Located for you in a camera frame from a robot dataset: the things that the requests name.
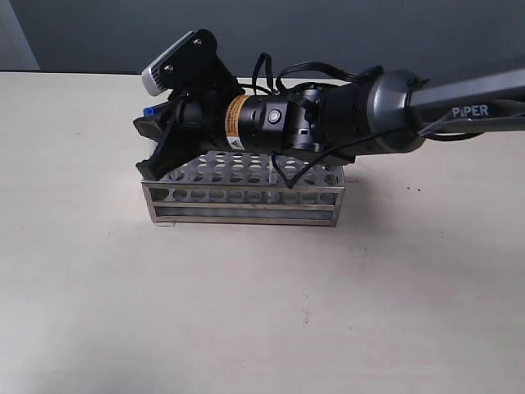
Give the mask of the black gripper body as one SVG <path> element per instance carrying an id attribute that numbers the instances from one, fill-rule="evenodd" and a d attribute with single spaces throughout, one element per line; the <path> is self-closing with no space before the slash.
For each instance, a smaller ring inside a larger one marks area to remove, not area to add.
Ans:
<path id="1" fill-rule="evenodd" d="M 201 152 L 232 150 L 225 132 L 226 110 L 243 88 L 217 55 L 217 39 L 205 29 L 195 34 L 168 61 L 163 82 L 178 100 L 178 126 L 194 135 Z"/>

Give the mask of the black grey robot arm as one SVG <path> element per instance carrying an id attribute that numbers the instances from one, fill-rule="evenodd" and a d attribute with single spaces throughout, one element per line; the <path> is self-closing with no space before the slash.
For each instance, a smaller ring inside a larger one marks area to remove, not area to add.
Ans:
<path id="1" fill-rule="evenodd" d="M 425 141 L 470 140 L 524 128 L 524 70 L 434 86 L 416 74 L 375 66 L 358 74 L 324 62 L 289 66 L 286 74 L 316 71 L 331 83 L 286 87 L 262 53 L 255 75 L 240 83 L 217 55 L 209 30 L 192 30 L 142 72 L 152 96 L 135 129 L 155 143 L 137 169 L 149 181 L 210 151 L 267 154 L 304 160 L 309 167 L 352 163 L 357 157 L 410 153 Z"/>

